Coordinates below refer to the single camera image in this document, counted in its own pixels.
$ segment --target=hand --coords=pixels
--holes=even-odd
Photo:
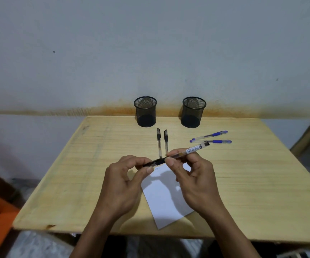
[[[110,164],[105,172],[96,210],[105,211],[106,215],[114,220],[129,212],[140,195],[143,179],[154,171],[153,167],[141,168],[149,162],[149,158],[128,155],[123,156],[117,163]],[[127,172],[133,167],[138,171],[130,180]]]
[[[174,149],[167,153],[172,156],[186,149]],[[213,165],[193,152],[179,159],[167,157],[167,166],[174,172],[180,184],[183,198],[187,204],[201,216],[207,216],[225,208],[218,193]],[[183,163],[191,167],[191,172],[183,169]]]

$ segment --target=sheet of paper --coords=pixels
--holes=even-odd
[[[189,165],[183,168],[191,171]],[[158,229],[193,212],[183,199],[175,174],[166,164],[155,167],[142,182],[142,189]]]

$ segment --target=person's left hand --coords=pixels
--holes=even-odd
[[[153,167],[142,168],[149,162],[149,158],[128,155],[123,156],[117,163],[110,164],[105,172],[96,209],[105,211],[106,215],[114,220],[129,212],[140,195],[143,179],[154,171]],[[130,180],[127,172],[133,167],[138,171]]]

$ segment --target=white label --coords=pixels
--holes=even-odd
[[[198,146],[195,146],[195,147],[191,147],[190,149],[186,149],[186,153],[189,154],[189,153],[192,153],[192,152],[195,152],[199,149],[202,149],[202,146],[198,145]]]

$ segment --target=brown stain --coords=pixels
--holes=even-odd
[[[50,229],[50,228],[52,228],[52,227],[55,227],[56,225],[47,225],[46,227],[45,227],[45,229],[46,230],[48,230],[48,229]]]
[[[208,102],[203,117],[234,117],[234,118],[310,118],[308,106],[228,106]],[[167,104],[156,106],[158,117],[180,117],[182,105]],[[133,105],[125,104],[117,107],[101,106],[91,108],[72,108],[50,111],[0,111],[0,114],[26,115],[26,116],[135,116]]]

